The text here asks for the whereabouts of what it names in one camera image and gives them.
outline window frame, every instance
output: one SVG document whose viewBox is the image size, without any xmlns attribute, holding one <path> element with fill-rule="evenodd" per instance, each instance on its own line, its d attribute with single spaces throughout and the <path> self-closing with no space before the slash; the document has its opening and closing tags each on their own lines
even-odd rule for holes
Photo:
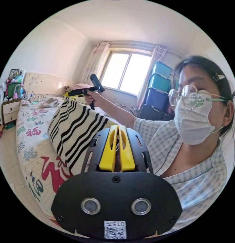
<svg viewBox="0 0 235 243">
<path fill-rule="evenodd" d="M 128 54 L 129 56 L 128 56 L 127 62 L 125 64 L 124 70 L 122 72 L 122 76 L 121 76 L 121 79 L 119 81 L 119 84 L 118 84 L 117 89 L 111 88 L 111 87 L 108 87 L 108 86 L 106 88 L 107 89 L 111 89 L 111 90 L 116 90 L 116 91 L 119 91 L 119 92 L 123 92 L 123 93 L 128 93 L 128 94 L 133 95 L 133 96 L 136 97 L 137 95 L 135 95 L 135 94 L 132 94 L 132 93 L 129 93 L 129 92 L 120 90 L 120 87 L 122 85 L 122 81 L 123 81 L 124 75 L 126 73 L 127 67 L 129 65 L 130 59 L 132 57 L 132 54 L 138 54 L 138 55 L 149 56 L 149 57 L 151 57 L 152 55 L 151 54 L 147 54 L 147 53 L 140 53 L 140 52 L 137 52 L 137 51 L 114 51 L 114 50 L 113 51 L 110 51 L 110 53 L 109 53 L 109 55 L 107 57 L 106 63 L 105 63 L 105 65 L 103 67 L 103 70 L 101 72 L 101 75 L 100 75 L 100 82 L 101 83 L 102 83 L 103 77 L 105 75 L 105 72 L 107 70 L 107 67 L 109 65 L 109 62 L 110 62 L 113 54 Z"/>
</svg>

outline checkered shirt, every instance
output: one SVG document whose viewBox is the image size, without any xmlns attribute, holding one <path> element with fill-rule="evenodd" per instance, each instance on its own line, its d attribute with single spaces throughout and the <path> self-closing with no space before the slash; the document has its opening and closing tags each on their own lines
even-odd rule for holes
<svg viewBox="0 0 235 243">
<path fill-rule="evenodd" d="M 166 122 L 136 119 L 134 130 L 139 132 L 147 145 L 154 174 L 162 175 L 170 167 L 183 142 L 174 120 Z M 221 193 L 226 177 L 226 164 L 219 144 L 212 156 L 202 163 L 164 178 L 176 190 L 183 209 L 174 227 L 165 234 L 186 227 L 199 218 Z"/>
</svg>

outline yellow bracket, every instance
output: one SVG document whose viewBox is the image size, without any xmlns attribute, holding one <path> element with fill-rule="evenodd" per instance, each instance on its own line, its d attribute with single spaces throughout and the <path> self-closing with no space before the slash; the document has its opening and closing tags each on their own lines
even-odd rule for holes
<svg viewBox="0 0 235 243">
<path fill-rule="evenodd" d="M 117 129 L 118 125 L 113 125 L 110 128 L 99 164 L 101 170 L 114 172 L 116 162 Z"/>
<path fill-rule="evenodd" d="M 124 172 L 134 170 L 135 163 L 125 126 L 119 126 L 119 139 L 121 171 Z"/>
<path fill-rule="evenodd" d="M 73 96 L 69 96 L 69 92 L 67 92 L 66 94 L 63 95 L 64 97 L 69 97 L 71 99 L 76 100 L 76 97 L 82 97 L 84 95 L 73 95 Z"/>
</svg>

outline striped pillow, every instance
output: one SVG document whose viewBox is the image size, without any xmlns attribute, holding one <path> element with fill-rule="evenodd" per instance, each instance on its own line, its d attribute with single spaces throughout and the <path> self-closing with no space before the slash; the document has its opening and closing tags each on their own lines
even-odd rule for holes
<svg viewBox="0 0 235 243">
<path fill-rule="evenodd" d="M 71 172 L 81 172 L 89 143 L 94 135 L 111 125 L 117 125 L 87 106 L 65 98 L 48 128 L 49 139 Z"/>
</svg>

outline picture frame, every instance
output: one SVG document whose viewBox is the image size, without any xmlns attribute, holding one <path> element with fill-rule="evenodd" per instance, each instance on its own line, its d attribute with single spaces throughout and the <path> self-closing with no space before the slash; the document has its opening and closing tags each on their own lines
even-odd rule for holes
<svg viewBox="0 0 235 243">
<path fill-rule="evenodd" d="M 15 78 L 19 74 L 19 69 L 11 69 L 9 73 L 9 79 Z"/>
</svg>

